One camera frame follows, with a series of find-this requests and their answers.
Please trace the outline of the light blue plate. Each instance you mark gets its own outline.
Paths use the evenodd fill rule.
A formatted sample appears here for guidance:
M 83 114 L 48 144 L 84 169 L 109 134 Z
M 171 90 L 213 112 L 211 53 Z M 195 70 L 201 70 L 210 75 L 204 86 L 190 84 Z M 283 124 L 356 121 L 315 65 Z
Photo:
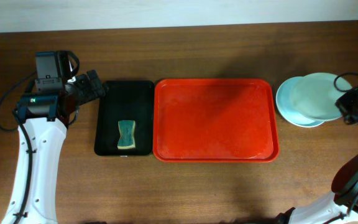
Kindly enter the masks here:
M 284 81 L 278 88 L 275 96 L 277 109 L 287 121 L 289 118 L 307 118 L 299 113 L 290 102 L 290 92 L 302 77 L 292 77 Z

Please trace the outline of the mint green plate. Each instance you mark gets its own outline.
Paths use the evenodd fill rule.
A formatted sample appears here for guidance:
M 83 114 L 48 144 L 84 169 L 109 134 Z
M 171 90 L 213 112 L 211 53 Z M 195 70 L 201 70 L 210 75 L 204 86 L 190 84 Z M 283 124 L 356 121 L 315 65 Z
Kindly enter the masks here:
M 301 77 L 290 91 L 290 103 L 296 111 L 308 119 L 332 121 L 342 116 L 335 105 L 350 90 L 351 84 L 332 73 L 312 73 Z

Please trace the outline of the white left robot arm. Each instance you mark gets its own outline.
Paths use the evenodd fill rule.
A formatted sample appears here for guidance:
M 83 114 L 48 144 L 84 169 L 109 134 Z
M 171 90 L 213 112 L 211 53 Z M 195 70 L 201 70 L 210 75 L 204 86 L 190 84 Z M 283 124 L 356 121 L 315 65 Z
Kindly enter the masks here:
M 29 84 L 13 111 L 19 132 L 19 157 L 10 204 L 3 223 L 56 223 L 56 186 L 60 153 L 73 124 L 71 113 L 107 92 L 95 70 L 70 75 L 67 82 L 55 81 L 61 89 L 33 89 L 39 79 L 27 77 Z

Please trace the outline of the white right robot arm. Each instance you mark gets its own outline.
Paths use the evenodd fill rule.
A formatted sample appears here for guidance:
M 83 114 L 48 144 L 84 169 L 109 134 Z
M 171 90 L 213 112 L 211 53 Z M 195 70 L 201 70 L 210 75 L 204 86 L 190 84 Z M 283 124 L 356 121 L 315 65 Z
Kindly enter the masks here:
M 334 177 L 332 192 L 312 204 L 279 214 L 274 224 L 358 222 L 358 155 Z

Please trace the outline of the green and yellow sponge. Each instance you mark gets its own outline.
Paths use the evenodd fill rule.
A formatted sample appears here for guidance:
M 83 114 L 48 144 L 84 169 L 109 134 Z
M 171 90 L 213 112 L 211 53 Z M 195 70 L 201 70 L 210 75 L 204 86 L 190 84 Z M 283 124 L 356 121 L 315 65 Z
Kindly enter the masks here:
M 120 120 L 118 121 L 119 140 L 117 142 L 118 149 L 134 149 L 135 148 L 135 121 Z

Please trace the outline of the white plate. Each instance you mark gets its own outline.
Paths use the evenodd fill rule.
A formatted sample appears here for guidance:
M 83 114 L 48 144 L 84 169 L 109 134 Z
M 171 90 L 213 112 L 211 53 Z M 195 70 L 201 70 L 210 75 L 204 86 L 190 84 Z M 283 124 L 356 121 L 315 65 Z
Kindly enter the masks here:
M 324 121 L 315 121 L 308 118 L 289 118 L 287 121 L 295 126 L 302 128 L 315 128 L 324 123 Z

